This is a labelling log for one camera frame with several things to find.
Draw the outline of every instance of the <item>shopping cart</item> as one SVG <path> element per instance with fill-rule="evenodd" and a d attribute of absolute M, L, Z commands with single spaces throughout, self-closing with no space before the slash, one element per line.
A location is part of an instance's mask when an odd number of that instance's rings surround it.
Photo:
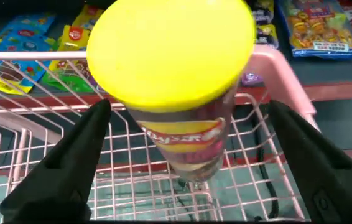
<path fill-rule="evenodd" d="M 40 61 L 66 60 L 94 93 L 76 93 Z M 284 56 L 258 45 L 244 73 L 260 74 L 267 91 L 250 95 L 240 88 L 221 170 L 208 182 L 186 183 L 172 172 L 156 146 L 123 105 L 93 86 L 70 62 L 86 52 L 0 52 L 0 60 L 36 60 L 68 91 L 34 83 L 31 94 L 0 92 L 0 203 L 71 130 L 97 101 L 108 98 L 108 124 L 88 206 L 94 220 L 305 220 L 308 218 L 291 184 L 290 170 L 264 112 L 269 98 L 279 100 L 316 127 L 315 109 Z M 0 79 L 9 87 L 16 86 Z"/>

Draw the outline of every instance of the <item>black plastic clip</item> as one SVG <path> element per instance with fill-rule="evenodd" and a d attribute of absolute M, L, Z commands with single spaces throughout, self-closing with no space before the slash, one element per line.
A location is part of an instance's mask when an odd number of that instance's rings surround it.
<path fill-rule="evenodd" d="M 312 221 L 351 223 L 352 158 L 287 105 L 269 115 Z"/>
<path fill-rule="evenodd" d="M 2 201 L 4 221 L 88 220 L 87 201 L 110 116 L 108 100 L 91 106 Z"/>

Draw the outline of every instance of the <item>plastic container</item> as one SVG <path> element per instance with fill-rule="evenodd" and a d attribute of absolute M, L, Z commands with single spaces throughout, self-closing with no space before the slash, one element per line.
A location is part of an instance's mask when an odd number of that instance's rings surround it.
<path fill-rule="evenodd" d="M 254 18 L 240 0 L 121 0 L 96 23 L 88 65 L 173 169 L 202 182 L 223 163 L 233 96 L 254 41 Z"/>

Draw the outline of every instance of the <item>yellow lid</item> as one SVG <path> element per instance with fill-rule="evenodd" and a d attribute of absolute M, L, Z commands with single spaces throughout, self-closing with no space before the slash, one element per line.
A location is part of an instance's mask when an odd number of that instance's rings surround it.
<path fill-rule="evenodd" d="M 131 108 L 182 111 L 236 83 L 254 40 L 242 0 L 118 0 L 93 28 L 88 65 Z"/>

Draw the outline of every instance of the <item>blue snack package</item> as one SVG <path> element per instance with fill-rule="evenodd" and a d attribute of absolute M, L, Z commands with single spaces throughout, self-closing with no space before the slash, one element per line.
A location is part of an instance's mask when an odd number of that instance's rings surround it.
<path fill-rule="evenodd" d="M 0 42 L 0 52 L 36 52 L 36 51 L 52 51 L 52 42 L 54 39 L 49 39 L 42 35 L 32 35 L 32 32 L 24 30 L 23 32 L 12 31 Z M 30 76 L 34 81 L 39 81 L 45 73 L 45 70 L 33 60 L 11 60 L 13 66 L 18 70 Z M 48 67 L 49 60 L 42 61 Z M 24 78 L 20 73 L 12 67 L 0 60 L 0 77 L 6 79 L 22 91 L 28 93 L 34 84 Z M 22 95 L 18 90 L 8 86 L 0 79 L 0 90 L 8 94 Z"/>
<path fill-rule="evenodd" d="M 352 58 L 352 26 L 337 0 L 283 0 L 277 5 L 294 57 Z"/>
<path fill-rule="evenodd" d="M 28 30 L 34 34 L 44 35 L 54 19 L 55 15 L 48 12 L 16 16 L 0 31 L 0 42 L 14 30 Z"/>

